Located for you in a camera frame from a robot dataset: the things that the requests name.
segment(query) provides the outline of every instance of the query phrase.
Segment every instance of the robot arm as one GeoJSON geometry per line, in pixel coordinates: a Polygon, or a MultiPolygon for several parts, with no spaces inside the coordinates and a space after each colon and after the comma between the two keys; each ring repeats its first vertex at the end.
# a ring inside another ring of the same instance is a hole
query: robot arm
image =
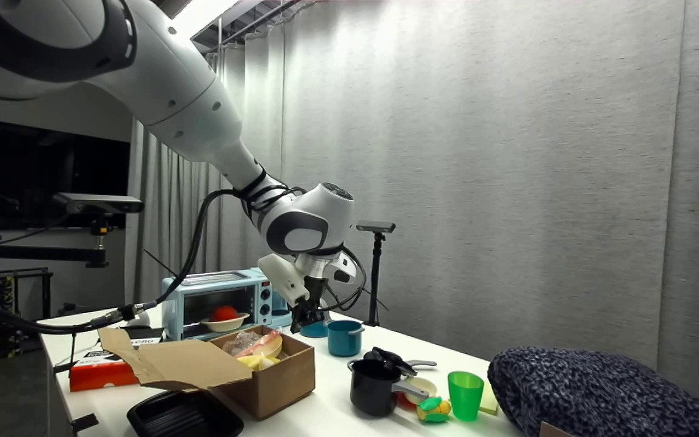
{"type": "Polygon", "coordinates": [[[0,99],[77,83],[103,88],[165,146],[219,167],[275,254],[259,266],[297,317],[313,317],[321,281],[355,276],[342,252],[353,196],[324,183],[288,190],[240,143],[219,78],[151,0],[0,0],[0,99]]]}

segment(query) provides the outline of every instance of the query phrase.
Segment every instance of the orange object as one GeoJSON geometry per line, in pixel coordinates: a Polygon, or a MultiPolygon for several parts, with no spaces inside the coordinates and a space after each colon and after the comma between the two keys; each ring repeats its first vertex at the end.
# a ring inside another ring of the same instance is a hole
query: orange object
{"type": "Polygon", "coordinates": [[[234,307],[219,307],[211,310],[211,321],[230,321],[239,317],[239,310],[234,307]]]}
{"type": "Polygon", "coordinates": [[[71,392],[139,383],[134,368],[125,359],[77,361],[68,371],[68,381],[71,392]]]}

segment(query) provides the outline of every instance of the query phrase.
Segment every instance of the green cup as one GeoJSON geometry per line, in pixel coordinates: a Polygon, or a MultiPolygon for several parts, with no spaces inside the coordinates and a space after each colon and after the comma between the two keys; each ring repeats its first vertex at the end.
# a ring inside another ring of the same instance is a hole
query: green cup
{"type": "Polygon", "coordinates": [[[480,381],[480,377],[470,371],[451,371],[446,381],[450,381],[450,400],[451,400],[453,417],[464,423],[473,423],[478,417],[478,402],[480,402],[486,381],[480,381]]]}

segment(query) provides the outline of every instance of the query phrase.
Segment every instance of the white table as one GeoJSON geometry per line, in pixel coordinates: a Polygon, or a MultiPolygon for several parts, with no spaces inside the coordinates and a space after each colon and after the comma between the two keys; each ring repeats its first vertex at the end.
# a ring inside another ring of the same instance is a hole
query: white table
{"type": "MultiPolygon", "coordinates": [[[[47,322],[66,325],[87,321],[97,314],[82,314],[82,316],[68,316],[68,317],[51,317],[47,322]]],[[[161,310],[155,309],[151,314],[154,325],[161,322],[161,310]]],[[[316,392],[307,396],[304,400],[288,405],[286,411],[268,417],[268,421],[253,421],[244,411],[234,407],[244,421],[246,430],[244,434],[284,434],[284,437],[301,437],[301,434],[331,434],[331,437],[390,437],[390,434],[520,434],[512,423],[502,415],[487,415],[480,413],[478,423],[446,423],[446,426],[420,426],[411,411],[396,407],[388,417],[367,417],[360,415],[350,402],[350,383],[353,375],[348,368],[350,359],[331,356],[327,355],[327,339],[325,338],[304,338],[293,336],[301,342],[308,342],[316,350],[316,392]]],[[[71,355],[71,338],[68,336],[41,336],[41,342],[47,347],[51,367],[66,364],[71,355]]],[[[92,347],[97,342],[97,333],[82,333],[77,336],[77,353],[92,347]]],[[[430,379],[439,396],[446,396],[446,375],[453,368],[469,368],[480,377],[487,371],[487,361],[461,355],[456,350],[446,350],[417,338],[409,338],[401,333],[393,333],[388,327],[365,327],[361,338],[361,355],[371,347],[384,347],[403,359],[436,359],[435,371],[420,371],[417,377],[430,379]]],[[[109,437],[109,434],[137,434],[127,421],[127,413],[139,400],[146,400],[155,394],[162,394],[161,389],[146,389],[146,387],[109,387],[97,392],[68,392],[68,371],[60,371],[57,377],[48,375],[48,379],[57,379],[58,383],[58,398],[53,402],[58,407],[66,407],[71,421],[94,415],[97,426],[80,430],[80,437],[109,437]]]]}

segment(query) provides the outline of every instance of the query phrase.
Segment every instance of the floor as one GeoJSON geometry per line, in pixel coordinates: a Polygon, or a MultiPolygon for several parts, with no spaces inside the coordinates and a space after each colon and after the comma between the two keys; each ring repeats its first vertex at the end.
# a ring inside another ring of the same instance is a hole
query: floor
{"type": "Polygon", "coordinates": [[[24,353],[0,359],[0,434],[43,437],[48,423],[47,377],[37,339],[24,353]]]}

